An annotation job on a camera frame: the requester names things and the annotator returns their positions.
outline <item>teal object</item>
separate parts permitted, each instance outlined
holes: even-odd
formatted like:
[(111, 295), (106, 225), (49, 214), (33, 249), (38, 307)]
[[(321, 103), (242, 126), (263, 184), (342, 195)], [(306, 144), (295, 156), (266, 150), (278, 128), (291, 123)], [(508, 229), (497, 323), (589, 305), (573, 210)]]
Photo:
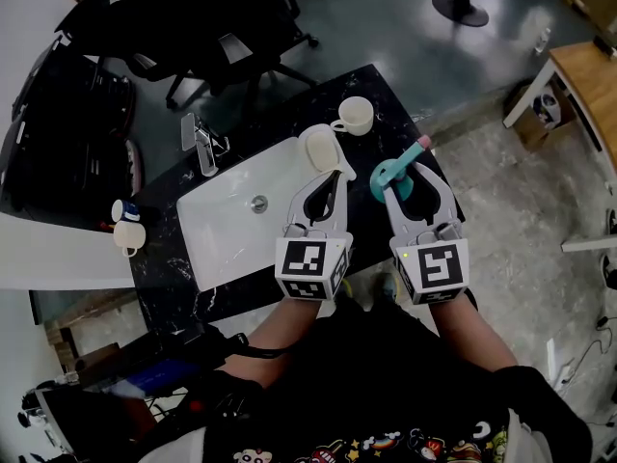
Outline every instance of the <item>teal object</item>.
[(384, 187), (396, 180), (395, 190), (403, 201), (406, 201), (414, 191), (414, 181), (407, 175), (407, 167), (424, 152), (424, 148), (418, 143), (413, 143), (397, 159), (387, 159), (375, 167), (370, 174), (370, 192), (377, 201), (386, 203), (384, 199)]

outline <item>chrome faucet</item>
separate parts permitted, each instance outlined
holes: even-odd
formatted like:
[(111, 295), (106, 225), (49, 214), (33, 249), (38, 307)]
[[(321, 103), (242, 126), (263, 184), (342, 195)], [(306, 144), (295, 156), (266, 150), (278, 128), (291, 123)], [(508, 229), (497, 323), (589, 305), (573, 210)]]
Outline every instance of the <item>chrome faucet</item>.
[(229, 152), (228, 138), (219, 136), (193, 113), (182, 117), (181, 127), (182, 150), (197, 146), (201, 173), (204, 177), (213, 177), (219, 171), (216, 158)]

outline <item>concrete floor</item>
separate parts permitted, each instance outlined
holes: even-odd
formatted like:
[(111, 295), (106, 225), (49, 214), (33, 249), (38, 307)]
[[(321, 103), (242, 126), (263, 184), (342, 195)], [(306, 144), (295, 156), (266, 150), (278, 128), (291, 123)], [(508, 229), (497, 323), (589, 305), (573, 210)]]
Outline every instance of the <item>concrete floor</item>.
[[(283, 57), (286, 65), (324, 81), (352, 68), (374, 63), (403, 105), (421, 119), (488, 91), (532, 75), (544, 59), (532, 53), (545, 27), (550, 46), (589, 40), (593, 33), (561, 0), (475, 0), (491, 16), (480, 29), (459, 28), (438, 15), (431, 0), (299, 0), (299, 24), (321, 40), (318, 49), (301, 45)], [(122, 64), (112, 64), (121, 70)], [(165, 109), (171, 81), (138, 82), (139, 101), (131, 137), (140, 145), (146, 180), (174, 165), (180, 149), (179, 119), (184, 112)], [(200, 85), (186, 81), (181, 102)], [(285, 100), (304, 86), (281, 78), (262, 81), (259, 108)], [(207, 93), (190, 105), (214, 128), (226, 131), (239, 122), (244, 87), (221, 97)], [(484, 124), (438, 148), (437, 156), (453, 183), (468, 221), (471, 287), (480, 312), (504, 337), (522, 364), (545, 375), (547, 340), (553, 338), (557, 363), (577, 359), (594, 338), (607, 345), (608, 334), (595, 331), (603, 303), (617, 315), (617, 295), (604, 290), (597, 255), (564, 255), (566, 237), (597, 234), (609, 205), (603, 179), (582, 134), (529, 154), (512, 131), (503, 129), (499, 111), (487, 111)], [(365, 282), (374, 270), (353, 278), (364, 300)], [(422, 307), (401, 304), (432, 327)], [(250, 332), (271, 308), (220, 321), (230, 335)], [(322, 314), (332, 311), (324, 306)], [(127, 306), (79, 326), (83, 351), (110, 340), (128, 342), (143, 333), (139, 309)], [(616, 350), (590, 351), (562, 395), (588, 421), (605, 422), (615, 406)], [(612, 430), (592, 426), (601, 444)]]

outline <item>white table leg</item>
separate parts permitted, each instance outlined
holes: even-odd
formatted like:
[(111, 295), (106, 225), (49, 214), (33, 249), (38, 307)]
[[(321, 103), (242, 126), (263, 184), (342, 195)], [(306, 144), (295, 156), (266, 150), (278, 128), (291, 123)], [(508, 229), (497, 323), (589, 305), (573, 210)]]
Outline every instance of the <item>white table leg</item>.
[(566, 240), (561, 244), (563, 252), (597, 251), (617, 247), (617, 235), (605, 235), (597, 238)]
[(519, 102), (514, 106), (512, 111), (508, 114), (508, 116), (503, 119), (503, 124), (506, 128), (510, 128), (516, 120), (523, 114), (524, 109), (529, 106), (534, 97), (536, 97), (542, 88), (544, 88), (547, 83), (550, 81), (550, 78), (555, 73), (556, 68), (555, 64), (551, 59), (548, 59), (542, 69), (536, 75), (536, 78), (533, 79), (533, 82), (527, 88), (527, 91), (524, 92), (523, 97), (519, 99)]

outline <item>white ceramic sink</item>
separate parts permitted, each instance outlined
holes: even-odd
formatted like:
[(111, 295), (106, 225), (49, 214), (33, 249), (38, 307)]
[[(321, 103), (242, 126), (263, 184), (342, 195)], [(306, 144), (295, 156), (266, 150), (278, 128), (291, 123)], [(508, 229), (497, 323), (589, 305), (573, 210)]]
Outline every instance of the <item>white ceramic sink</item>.
[[(180, 198), (177, 212), (199, 289), (273, 265), (289, 204), (316, 175), (291, 137)], [(256, 196), (267, 200), (262, 213), (252, 209)]]

